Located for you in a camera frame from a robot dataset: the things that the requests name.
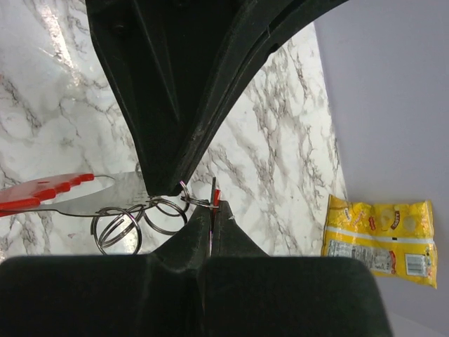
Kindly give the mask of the metal red key organizer plate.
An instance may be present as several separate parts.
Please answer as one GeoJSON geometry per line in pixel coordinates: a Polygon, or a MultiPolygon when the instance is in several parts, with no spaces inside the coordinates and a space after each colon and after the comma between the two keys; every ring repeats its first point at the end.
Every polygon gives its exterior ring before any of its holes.
{"type": "Polygon", "coordinates": [[[149,207],[150,197],[140,172],[95,175],[68,173],[39,178],[1,191],[1,216],[56,211],[66,216],[93,217],[149,207]]]}

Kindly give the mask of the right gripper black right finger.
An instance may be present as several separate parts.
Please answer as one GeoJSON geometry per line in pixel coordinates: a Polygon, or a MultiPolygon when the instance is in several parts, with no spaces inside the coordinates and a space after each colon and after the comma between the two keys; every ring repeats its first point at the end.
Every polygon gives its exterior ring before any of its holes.
{"type": "Polygon", "coordinates": [[[207,336],[391,336],[375,280],[353,258],[268,256],[220,202],[201,269],[207,336]]]}

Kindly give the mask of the large red key tag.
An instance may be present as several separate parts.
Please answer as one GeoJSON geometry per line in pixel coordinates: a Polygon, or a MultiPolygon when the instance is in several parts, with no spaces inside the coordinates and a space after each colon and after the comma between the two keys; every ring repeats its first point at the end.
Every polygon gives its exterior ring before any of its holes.
{"type": "Polygon", "coordinates": [[[213,233],[215,228],[215,217],[220,207],[220,189],[217,185],[217,178],[212,179],[211,197],[210,197],[210,229],[209,229],[209,255],[213,250],[213,233]]]}

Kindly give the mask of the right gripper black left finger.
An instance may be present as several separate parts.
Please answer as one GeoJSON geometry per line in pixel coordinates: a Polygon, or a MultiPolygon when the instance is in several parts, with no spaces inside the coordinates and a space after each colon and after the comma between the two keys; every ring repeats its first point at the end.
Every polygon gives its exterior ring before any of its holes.
{"type": "Polygon", "coordinates": [[[198,273],[211,212],[141,255],[23,256],[1,264],[2,336],[204,336],[198,273]]]}

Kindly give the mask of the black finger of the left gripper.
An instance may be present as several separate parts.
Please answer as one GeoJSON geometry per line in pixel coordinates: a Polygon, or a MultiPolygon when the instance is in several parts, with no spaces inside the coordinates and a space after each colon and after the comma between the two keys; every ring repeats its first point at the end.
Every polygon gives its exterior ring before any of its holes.
{"type": "Polygon", "coordinates": [[[87,1],[150,195],[174,196],[267,58],[331,0],[87,1]]]}

